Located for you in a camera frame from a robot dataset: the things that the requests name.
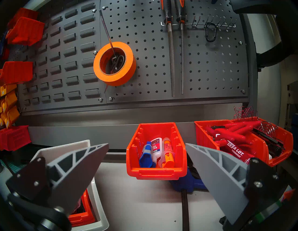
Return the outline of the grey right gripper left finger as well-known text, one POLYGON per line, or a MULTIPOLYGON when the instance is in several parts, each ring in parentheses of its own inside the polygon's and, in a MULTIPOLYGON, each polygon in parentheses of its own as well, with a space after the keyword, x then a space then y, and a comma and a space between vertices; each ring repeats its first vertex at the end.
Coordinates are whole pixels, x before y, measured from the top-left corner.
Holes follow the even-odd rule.
POLYGON ((70 215, 108 150, 104 143, 67 152, 49 163, 38 157, 6 181, 7 200, 60 207, 70 215))

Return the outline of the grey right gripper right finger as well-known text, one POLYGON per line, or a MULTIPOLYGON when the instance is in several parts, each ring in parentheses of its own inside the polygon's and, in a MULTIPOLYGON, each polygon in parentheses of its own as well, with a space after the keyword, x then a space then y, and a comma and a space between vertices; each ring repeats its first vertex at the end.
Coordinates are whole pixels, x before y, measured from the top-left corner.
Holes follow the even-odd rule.
POLYGON ((254 217, 275 204, 287 183, 259 158, 246 164, 226 152, 186 143, 186 151, 204 185, 226 221, 224 225, 248 225, 254 217))

